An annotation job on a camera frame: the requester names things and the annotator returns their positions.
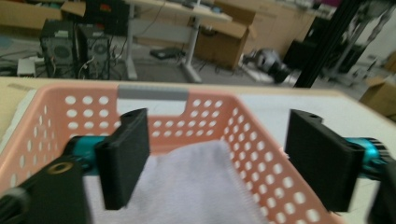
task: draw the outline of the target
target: gray towel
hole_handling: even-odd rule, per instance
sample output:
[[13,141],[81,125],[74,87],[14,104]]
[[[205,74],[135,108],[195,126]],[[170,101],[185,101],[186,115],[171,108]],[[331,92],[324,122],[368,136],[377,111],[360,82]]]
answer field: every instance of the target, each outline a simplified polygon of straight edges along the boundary
[[94,223],[268,223],[221,141],[149,157],[132,200],[120,211],[103,209],[98,177],[84,181]]

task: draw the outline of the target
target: wooden desk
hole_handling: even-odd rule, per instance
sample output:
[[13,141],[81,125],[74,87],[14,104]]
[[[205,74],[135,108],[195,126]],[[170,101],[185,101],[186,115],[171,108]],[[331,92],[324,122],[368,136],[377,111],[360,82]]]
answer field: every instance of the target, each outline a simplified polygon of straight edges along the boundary
[[[29,90],[35,90],[53,82],[66,81],[81,82],[1,77],[0,135],[5,133],[19,102]],[[90,85],[97,82],[86,81]],[[387,146],[393,157],[396,156],[396,138],[394,137],[396,136],[396,125],[338,91],[141,82],[123,82],[123,84],[233,92],[242,99],[259,119],[262,126],[270,132],[281,146],[285,144],[290,109],[305,110],[323,117],[324,124],[341,136],[377,138]],[[376,187],[377,184],[374,181],[365,179],[358,181],[349,213],[342,214],[347,223],[365,223],[365,217],[375,196]]]
[[[130,4],[129,23],[128,23],[128,40],[126,67],[129,79],[137,79],[137,73],[134,69],[132,55],[132,44],[134,35],[147,38],[156,38],[161,40],[174,40],[179,43],[189,44],[186,60],[181,63],[181,69],[188,75],[192,82],[202,83],[200,76],[191,66],[191,60],[195,49],[195,42],[198,36],[200,20],[211,19],[215,21],[231,21],[232,18],[223,13],[214,13],[210,8],[196,6],[194,9],[183,7],[180,4],[166,2],[165,0],[124,0]],[[143,21],[134,18],[134,6],[158,8],[158,10],[174,11],[176,13],[190,15],[195,17],[192,29],[190,27],[176,26],[169,24],[156,24],[155,21]]]

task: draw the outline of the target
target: basket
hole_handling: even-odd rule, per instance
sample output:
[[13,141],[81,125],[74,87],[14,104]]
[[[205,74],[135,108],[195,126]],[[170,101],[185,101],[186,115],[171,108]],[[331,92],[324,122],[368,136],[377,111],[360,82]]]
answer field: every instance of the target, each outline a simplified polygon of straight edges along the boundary
[[235,169],[271,223],[334,223],[260,122],[237,97],[216,91],[77,82],[43,87],[0,155],[0,192],[58,157],[74,135],[112,133],[120,125],[118,102],[130,98],[186,102],[181,115],[148,117],[152,154],[225,140]]

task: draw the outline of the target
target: gray floor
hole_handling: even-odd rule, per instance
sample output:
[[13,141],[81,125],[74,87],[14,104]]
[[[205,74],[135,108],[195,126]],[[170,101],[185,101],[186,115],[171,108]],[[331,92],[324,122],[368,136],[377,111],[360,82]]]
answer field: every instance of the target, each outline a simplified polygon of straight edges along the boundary
[[[113,46],[122,46],[123,38],[114,38]],[[160,61],[149,56],[151,47],[147,46],[134,46],[133,55],[134,63],[136,66],[136,72],[138,74],[137,81],[148,81],[148,82],[170,82],[170,83],[189,83],[188,78],[178,68],[178,61],[175,59]],[[9,55],[7,59],[14,60],[16,62],[20,57],[34,55],[36,52],[41,51],[39,42],[35,39],[20,39],[20,38],[0,38],[0,55],[4,55],[11,52],[23,51],[20,54]],[[127,80],[126,69],[122,59],[125,57],[125,51],[122,53],[120,60],[112,62],[112,68],[110,71],[111,79],[115,80]],[[116,53],[120,52],[120,47],[116,48]],[[8,64],[9,62],[0,61],[0,64]],[[228,71],[216,67],[214,64],[206,63],[201,60],[194,59],[192,61],[193,67],[198,71],[199,75],[203,80],[203,84],[207,85],[238,85],[238,86],[270,86],[279,88],[292,88],[293,80],[297,77],[287,78],[286,81],[280,85],[275,85],[272,81],[269,82],[256,82],[249,75],[247,75],[241,69],[236,71]],[[351,72],[359,69],[359,66],[355,66],[351,69]],[[45,77],[44,66],[37,67],[37,73],[41,73],[41,77]],[[387,75],[382,70],[376,70],[371,75],[382,74]],[[354,85],[328,82],[327,80],[318,78],[313,85],[312,89],[335,89],[344,92],[345,94],[360,99],[363,93],[367,90],[367,86],[361,77],[354,78]]]

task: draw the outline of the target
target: basket handle slot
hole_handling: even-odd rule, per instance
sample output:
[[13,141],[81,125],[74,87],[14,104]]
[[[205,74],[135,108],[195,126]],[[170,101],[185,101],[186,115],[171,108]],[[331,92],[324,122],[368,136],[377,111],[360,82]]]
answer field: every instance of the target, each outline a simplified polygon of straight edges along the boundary
[[117,110],[123,114],[145,107],[150,116],[180,116],[186,110],[189,95],[183,88],[119,85]]

